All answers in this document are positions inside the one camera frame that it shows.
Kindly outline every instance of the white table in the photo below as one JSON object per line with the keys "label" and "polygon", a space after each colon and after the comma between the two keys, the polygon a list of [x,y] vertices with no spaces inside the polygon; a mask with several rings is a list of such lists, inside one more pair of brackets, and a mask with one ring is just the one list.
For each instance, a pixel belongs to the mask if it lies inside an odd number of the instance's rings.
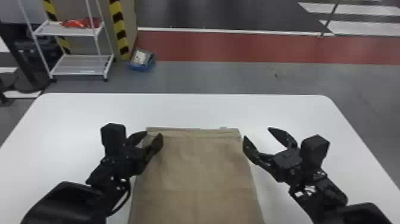
{"label": "white table", "polygon": [[[148,126],[238,127],[266,153],[283,147],[269,126],[298,142],[316,133],[331,142],[323,169],[349,203],[377,204],[400,223],[400,191],[334,103],[323,96],[46,94],[38,98],[0,149],[0,223],[19,223],[61,181],[83,183],[104,155],[99,129],[121,123],[127,133]],[[288,187],[251,165],[265,222],[311,223]],[[126,224],[130,202],[108,219]]]}

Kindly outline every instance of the red floor stripe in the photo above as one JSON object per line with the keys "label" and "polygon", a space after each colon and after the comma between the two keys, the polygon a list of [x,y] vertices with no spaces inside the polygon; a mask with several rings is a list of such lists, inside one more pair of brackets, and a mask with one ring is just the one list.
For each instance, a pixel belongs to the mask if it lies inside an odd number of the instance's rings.
{"label": "red floor stripe", "polygon": [[400,64],[400,38],[140,31],[137,45],[165,61]]}

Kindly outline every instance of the gray floor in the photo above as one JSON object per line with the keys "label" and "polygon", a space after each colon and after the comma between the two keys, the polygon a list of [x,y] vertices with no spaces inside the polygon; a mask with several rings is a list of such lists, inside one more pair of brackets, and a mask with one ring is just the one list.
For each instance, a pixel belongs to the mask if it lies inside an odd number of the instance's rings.
{"label": "gray floor", "polygon": [[[399,71],[400,66],[165,61],[139,73],[116,63],[108,83],[94,77],[63,77],[47,92],[326,95],[400,186]],[[0,108],[0,142],[30,103],[18,100],[10,108]]]}

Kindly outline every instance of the red object on shelf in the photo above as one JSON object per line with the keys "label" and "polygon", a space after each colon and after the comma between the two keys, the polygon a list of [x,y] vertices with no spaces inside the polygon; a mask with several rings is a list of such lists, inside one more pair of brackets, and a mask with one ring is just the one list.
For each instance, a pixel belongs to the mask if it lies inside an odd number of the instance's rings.
{"label": "red object on shelf", "polygon": [[[80,20],[66,20],[61,23],[62,26],[65,27],[73,27],[73,28],[92,28],[92,23],[90,22],[90,18],[86,17]],[[100,26],[100,19],[94,17],[93,25],[95,28]]]}
{"label": "red object on shelf", "polygon": [[65,27],[85,28],[85,26],[78,20],[66,20],[61,23]]}
{"label": "red object on shelf", "polygon": [[[81,20],[79,20],[86,28],[92,28],[92,23],[90,22],[90,18],[86,17],[83,18]],[[95,26],[95,28],[98,28],[100,25],[100,19],[93,17],[93,25]]]}

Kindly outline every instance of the white wall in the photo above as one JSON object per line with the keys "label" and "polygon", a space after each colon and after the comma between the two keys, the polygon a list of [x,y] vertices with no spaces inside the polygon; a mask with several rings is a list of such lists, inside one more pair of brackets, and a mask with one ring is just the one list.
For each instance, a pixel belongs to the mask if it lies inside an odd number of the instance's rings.
{"label": "white wall", "polygon": [[[42,0],[22,0],[31,23],[45,20]],[[18,0],[0,0],[0,19],[4,23],[25,23]]]}

